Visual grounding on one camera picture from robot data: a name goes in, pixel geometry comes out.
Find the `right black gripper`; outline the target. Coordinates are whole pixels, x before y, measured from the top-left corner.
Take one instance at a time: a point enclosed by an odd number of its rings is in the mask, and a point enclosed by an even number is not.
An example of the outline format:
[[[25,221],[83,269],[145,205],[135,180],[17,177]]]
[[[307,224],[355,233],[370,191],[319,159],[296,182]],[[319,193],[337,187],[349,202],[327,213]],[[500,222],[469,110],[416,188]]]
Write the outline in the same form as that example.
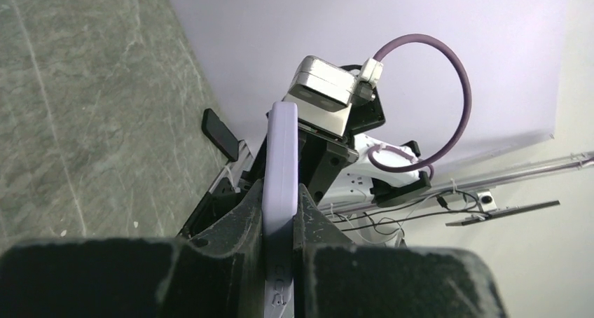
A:
[[[360,158],[354,145],[356,135],[334,137],[301,123],[298,118],[299,181],[316,202],[327,194],[341,171]]]

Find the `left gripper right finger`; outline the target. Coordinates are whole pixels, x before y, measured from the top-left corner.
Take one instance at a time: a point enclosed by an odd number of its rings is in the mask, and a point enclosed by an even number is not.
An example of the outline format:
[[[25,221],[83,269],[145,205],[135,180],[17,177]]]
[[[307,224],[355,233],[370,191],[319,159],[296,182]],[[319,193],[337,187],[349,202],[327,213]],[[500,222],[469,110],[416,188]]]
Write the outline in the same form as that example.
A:
[[[506,317],[483,260],[463,249],[351,241],[298,187],[293,219],[297,317]]]

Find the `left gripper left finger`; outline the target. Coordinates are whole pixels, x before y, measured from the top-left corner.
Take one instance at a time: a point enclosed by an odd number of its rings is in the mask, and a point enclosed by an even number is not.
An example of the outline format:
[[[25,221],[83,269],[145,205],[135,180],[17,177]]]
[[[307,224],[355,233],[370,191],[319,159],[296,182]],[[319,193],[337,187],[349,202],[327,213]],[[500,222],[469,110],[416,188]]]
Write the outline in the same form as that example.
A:
[[[191,239],[18,243],[1,256],[1,316],[262,317],[262,190]]]

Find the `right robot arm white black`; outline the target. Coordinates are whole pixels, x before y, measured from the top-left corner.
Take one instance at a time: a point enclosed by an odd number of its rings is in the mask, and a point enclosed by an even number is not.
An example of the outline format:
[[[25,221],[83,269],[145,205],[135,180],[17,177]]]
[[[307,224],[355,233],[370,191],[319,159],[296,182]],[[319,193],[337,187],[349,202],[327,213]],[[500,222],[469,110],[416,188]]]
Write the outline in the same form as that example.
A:
[[[361,68],[305,57],[276,111],[296,121],[298,181],[322,207],[391,207],[431,186],[415,141],[395,146],[368,136],[385,115],[377,79],[360,76]]]

